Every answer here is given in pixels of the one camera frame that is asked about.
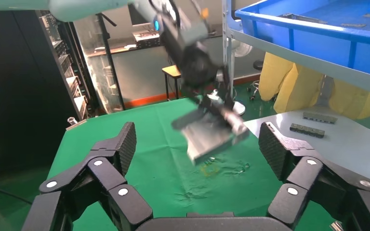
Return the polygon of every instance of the white table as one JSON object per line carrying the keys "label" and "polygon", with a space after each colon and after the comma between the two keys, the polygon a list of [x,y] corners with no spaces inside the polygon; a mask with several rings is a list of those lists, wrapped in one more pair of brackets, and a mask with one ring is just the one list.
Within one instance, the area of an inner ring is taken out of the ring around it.
{"label": "white table", "polygon": [[[338,118],[335,125],[303,119],[303,112],[321,113]],[[286,112],[245,122],[245,125],[259,137],[263,122],[272,122],[284,136],[307,141],[326,159],[370,178],[370,129],[333,112],[326,107],[312,107]],[[324,138],[316,138],[290,131],[292,123],[325,131]]]}

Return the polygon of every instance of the small screw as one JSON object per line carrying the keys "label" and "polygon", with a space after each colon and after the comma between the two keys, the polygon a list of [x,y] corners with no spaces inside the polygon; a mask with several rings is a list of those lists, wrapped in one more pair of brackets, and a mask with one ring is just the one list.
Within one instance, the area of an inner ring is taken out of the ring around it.
{"label": "small screw", "polygon": [[299,192],[295,188],[288,188],[287,192],[290,193],[293,196],[299,194]]}
{"label": "small screw", "polygon": [[369,181],[366,181],[366,180],[360,180],[359,181],[362,185],[364,185],[365,187],[370,187],[370,182]]}
{"label": "small screw", "polygon": [[97,160],[95,163],[94,163],[94,165],[96,165],[96,166],[99,166],[100,164],[102,164],[103,162],[101,161],[101,160]]}
{"label": "small screw", "polygon": [[314,161],[314,160],[307,160],[307,163],[311,164],[311,165],[316,165],[317,164],[317,162]]}
{"label": "small screw", "polygon": [[46,187],[52,188],[52,187],[56,186],[56,184],[57,184],[57,182],[55,180],[53,180],[53,181],[50,181],[49,183],[47,183]]}
{"label": "small screw", "polygon": [[127,195],[127,193],[128,193],[128,189],[126,189],[126,188],[122,188],[122,189],[119,190],[119,195],[120,196],[125,196],[125,195]]}

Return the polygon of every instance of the black cabinet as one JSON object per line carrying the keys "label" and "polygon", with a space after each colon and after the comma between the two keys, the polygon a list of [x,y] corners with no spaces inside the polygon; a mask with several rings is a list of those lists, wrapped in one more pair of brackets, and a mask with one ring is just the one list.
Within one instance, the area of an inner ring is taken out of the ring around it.
{"label": "black cabinet", "polygon": [[76,88],[93,110],[87,70],[68,35],[52,42],[41,12],[0,12],[0,172],[53,161],[67,119],[86,114],[75,103]]}

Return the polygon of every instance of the wrinkled green cloth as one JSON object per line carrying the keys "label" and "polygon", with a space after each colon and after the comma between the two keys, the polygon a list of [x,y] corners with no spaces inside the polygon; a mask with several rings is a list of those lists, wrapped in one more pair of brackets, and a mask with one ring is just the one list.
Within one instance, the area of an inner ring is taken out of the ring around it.
{"label": "wrinkled green cloth", "polygon": [[[65,133],[49,177],[83,160],[94,143],[117,136],[131,121],[137,149],[126,179],[152,207],[155,218],[185,217],[188,212],[265,216],[281,182],[262,156],[258,139],[250,135],[214,159],[193,166],[186,140],[171,122],[194,109],[183,99],[91,118]],[[321,206],[310,203],[296,230],[329,230],[333,221]],[[117,229],[95,203],[74,222],[74,230]]]}

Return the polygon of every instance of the stool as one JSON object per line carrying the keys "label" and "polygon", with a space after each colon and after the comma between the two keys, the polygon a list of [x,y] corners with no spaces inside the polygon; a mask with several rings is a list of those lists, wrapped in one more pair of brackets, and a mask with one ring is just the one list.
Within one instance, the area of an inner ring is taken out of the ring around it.
{"label": "stool", "polygon": [[167,66],[162,69],[162,72],[165,76],[165,90],[167,91],[167,101],[170,100],[170,94],[168,91],[168,76],[174,79],[175,81],[175,97],[179,99],[179,91],[178,91],[178,79],[181,77],[181,72],[179,72],[176,65]]}
{"label": "stool", "polygon": [[[253,68],[258,71],[261,71],[263,69],[263,62],[264,62],[264,59],[259,59],[259,60],[254,61]],[[254,100],[256,98],[256,92],[259,90],[259,81],[256,80],[252,82],[251,86],[254,88],[254,92],[250,96],[250,100]],[[251,87],[249,86],[247,90],[248,92],[251,92]]]}

